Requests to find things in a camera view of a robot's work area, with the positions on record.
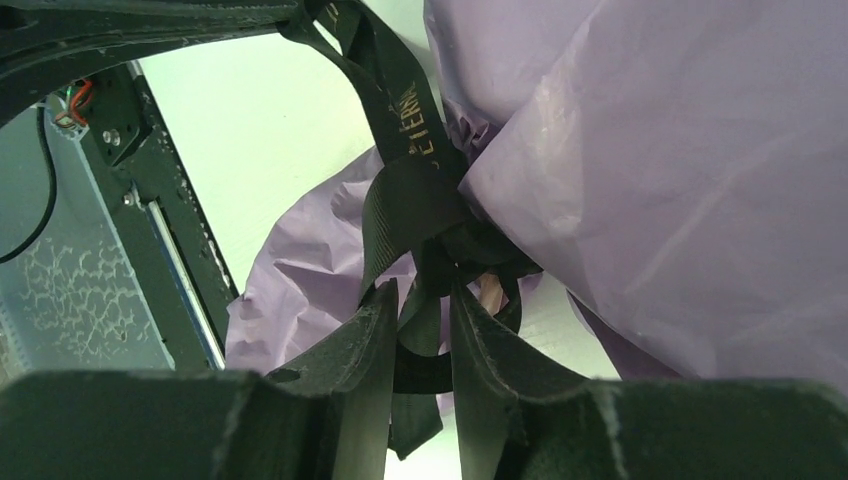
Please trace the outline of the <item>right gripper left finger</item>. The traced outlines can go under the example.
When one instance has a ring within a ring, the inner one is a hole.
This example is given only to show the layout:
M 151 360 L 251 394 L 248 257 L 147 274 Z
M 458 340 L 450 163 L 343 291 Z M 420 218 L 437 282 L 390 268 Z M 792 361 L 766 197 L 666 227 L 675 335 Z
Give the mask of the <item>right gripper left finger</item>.
M 1 393 L 5 479 L 379 479 L 398 289 L 268 376 L 39 371 Z

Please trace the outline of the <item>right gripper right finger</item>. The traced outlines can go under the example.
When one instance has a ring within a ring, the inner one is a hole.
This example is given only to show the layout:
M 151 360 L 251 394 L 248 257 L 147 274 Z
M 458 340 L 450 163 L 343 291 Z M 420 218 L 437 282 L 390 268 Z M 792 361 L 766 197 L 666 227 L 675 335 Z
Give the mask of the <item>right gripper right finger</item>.
M 466 479 L 843 479 L 847 402 L 815 382 L 613 381 L 558 364 L 451 295 Z

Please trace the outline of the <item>pink purple wrapping paper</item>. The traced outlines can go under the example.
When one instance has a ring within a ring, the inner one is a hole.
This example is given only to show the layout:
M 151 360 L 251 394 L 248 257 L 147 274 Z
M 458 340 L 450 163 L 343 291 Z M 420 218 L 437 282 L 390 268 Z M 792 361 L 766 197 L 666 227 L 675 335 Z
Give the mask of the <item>pink purple wrapping paper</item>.
M 847 387 L 843 1 L 429 1 L 443 109 L 357 1 L 282 30 L 352 82 L 377 145 L 276 223 L 229 308 L 269 372 L 375 278 L 538 265 L 622 377 Z

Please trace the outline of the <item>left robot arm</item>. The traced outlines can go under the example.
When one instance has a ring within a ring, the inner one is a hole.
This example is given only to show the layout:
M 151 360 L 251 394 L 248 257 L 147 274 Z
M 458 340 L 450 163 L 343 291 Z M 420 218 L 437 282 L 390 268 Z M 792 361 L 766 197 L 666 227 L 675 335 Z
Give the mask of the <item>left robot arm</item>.
M 300 1 L 4 1 L 1 122 L 120 63 L 255 36 L 300 17 Z

